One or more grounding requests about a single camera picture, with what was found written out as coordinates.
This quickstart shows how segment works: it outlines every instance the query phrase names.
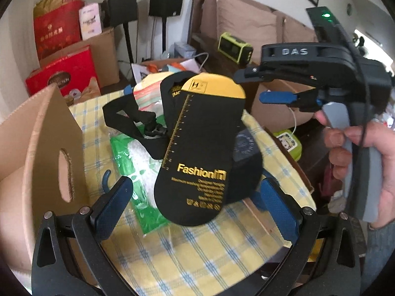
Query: red bag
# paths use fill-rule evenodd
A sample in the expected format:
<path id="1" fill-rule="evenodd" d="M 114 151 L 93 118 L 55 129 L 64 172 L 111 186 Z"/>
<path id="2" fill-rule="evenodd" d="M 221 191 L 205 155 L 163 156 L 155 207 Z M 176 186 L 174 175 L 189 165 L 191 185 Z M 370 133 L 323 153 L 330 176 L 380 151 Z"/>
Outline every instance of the red bag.
<path id="1" fill-rule="evenodd" d="M 34 19 L 34 37 L 38 59 L 81 41 L 79 10 L 83 0 L 74 0 Z"/>

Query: green plastic bag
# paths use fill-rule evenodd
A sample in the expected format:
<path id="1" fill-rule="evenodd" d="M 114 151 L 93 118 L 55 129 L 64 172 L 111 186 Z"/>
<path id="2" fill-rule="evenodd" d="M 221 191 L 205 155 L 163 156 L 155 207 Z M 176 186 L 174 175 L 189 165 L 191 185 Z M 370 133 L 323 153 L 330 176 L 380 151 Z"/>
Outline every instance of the green plastic bag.
<path id="1" fill-rule="evenodd" d="M 165 125 L 163 115 L 157 118 L 157 122 Z M 137 127 L 141 132 L 144 129 L 143 125 Z M 110 143 L 119 173 L 121 176 L 131 178 L 133 181 L 134 192 L 131 202 L 143 234 L 146 235 L 168 224 L 169 221 L 153 205 L 155 204 L 153 199 L 153 183 L 155 183 L 161 161 L 152 159 L 137 140 L 125 134 L 121 133 L 110 137 Z M 130 152 L 130 148 L 139 146 L 142 147 L 142 152 L 137 152 L 137 155 L 145 155 L 147 163 L 137 164 L 136 158 L 135 163 L 133 162 L 134 152 Z"/>

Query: white cable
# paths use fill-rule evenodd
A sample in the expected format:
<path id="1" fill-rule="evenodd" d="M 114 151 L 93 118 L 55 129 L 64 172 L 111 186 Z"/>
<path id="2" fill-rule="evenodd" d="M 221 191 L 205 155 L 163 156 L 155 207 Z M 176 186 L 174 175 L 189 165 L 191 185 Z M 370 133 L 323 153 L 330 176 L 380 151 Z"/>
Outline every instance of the white cable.
<path id="1" fill-rule="evenodd" d="M 288 107 L 288 109 L 292 112 L 292 115 L 294 116 L 295 127 L 294 127 L 294 131 L 292 131 L 292 134 L 294 134 L 295 131 L 296 131 L 296 125 L 297 125 L 297 122 L 296 122 L 296 115 L 295 115 L 295 112 L 294 112 L 290 107 Z"/>
<path id="2" fill-rule="evenodd" d="M 152 24 L 152 36 L 151 36 L 151 60 L 153 60 L 153 47 L 154 47 L 154 33 L 155 33 L 155 26 L 157 24 L 157 18 L 154 18 L 154 22 Z"/>
<path id="3" fill-rule="evenodd" d="M 209 59 L 209 53 L 208 52 L 202 52 L 202 53 L 199 53 L 199 54 L 197 54 L 197 55 L 195 55 L 195 56 L 193 56 L 191 59 L 195 59 L 195 58 L 197 58 L 197 57 L 200 57 L 200 56 L 202 56 L 202 55 L 206 55 L 207 57 L 206 57 L 206 59 L 203 61 L 203 63 L 201 64 L 201 66 L 200 66 L 200 68 L 199 68 L 199 71 L 201 71 L 201 69 L 203 68 L 203 66 L 206 64 L 206 62 L 207 62 L 207 60 Z"/>

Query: red gift box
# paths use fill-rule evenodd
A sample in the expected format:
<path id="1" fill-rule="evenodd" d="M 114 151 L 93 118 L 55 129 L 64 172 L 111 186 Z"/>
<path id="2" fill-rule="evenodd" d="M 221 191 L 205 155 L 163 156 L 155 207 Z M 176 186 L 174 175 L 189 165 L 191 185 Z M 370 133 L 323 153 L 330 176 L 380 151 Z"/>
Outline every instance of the red gift box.
<path id="1" fill-rule="evenodd" d="M 30 95 L 54 83 L 60 88 L 68 105 L 100 96 L 98 78 L 89 46 L 68 54 L 42 69 L 33 71 L 26 79 Z"/>
<path id="2" fill-rule="evenodd" d="M 79 10 L 83 0 L 74 0 L 34 19 L 34 38 L 38 59 L 81 41 Z"/>

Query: metal screw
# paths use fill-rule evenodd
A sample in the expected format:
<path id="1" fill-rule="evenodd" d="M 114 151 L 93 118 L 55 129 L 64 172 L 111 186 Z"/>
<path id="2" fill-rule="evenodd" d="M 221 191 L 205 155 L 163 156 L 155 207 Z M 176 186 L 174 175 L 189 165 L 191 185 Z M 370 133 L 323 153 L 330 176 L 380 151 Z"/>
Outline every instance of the metal screw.
<path id="1" fill-rule="evenodd" d="M 79 213 L 81 215 L 86 215 L 88 212 L 90 212 L 90 208 L 88 206 L 84 206 L 79 210 Z"/>
<path id="2" fill-rule="evenodd" d="M 348 219 L 348 215 L 346 213 L 340 213 L 340 218 L 343 220 L 347 220 Z"/>
<path id="3" fill-rule="evenodd" d="M 313 210 L 310 207 L 304 207 L 303 208 L 303 213 L 307 216 L 310 216 L 313 214 Z"/>
<path id="4" fill-rule="evenodd" d="M 52 211 L 47 211 L 45 214 L 44 214 L 44 218 L 45 219 L 50 219 L 52 217 Z"/>

